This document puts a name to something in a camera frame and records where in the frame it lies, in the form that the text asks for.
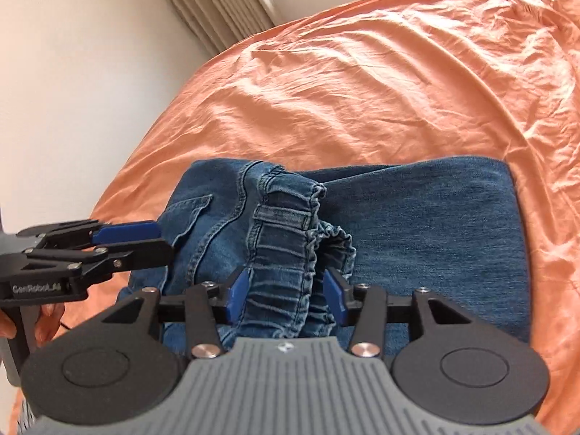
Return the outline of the person's left hand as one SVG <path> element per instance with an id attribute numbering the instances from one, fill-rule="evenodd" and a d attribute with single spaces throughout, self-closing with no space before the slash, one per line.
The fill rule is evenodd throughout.
<path id="1" fill-rule="evenodd" d="M 63 303 L 45 304 L 41 307 L 34 326 L 36 343 L 41 347 L 54 338 L 65 312 Z M 0 334 L 2 338 L 14 339 L 17 335 L 15 323 L 3 311 L 0 312 Z"/>

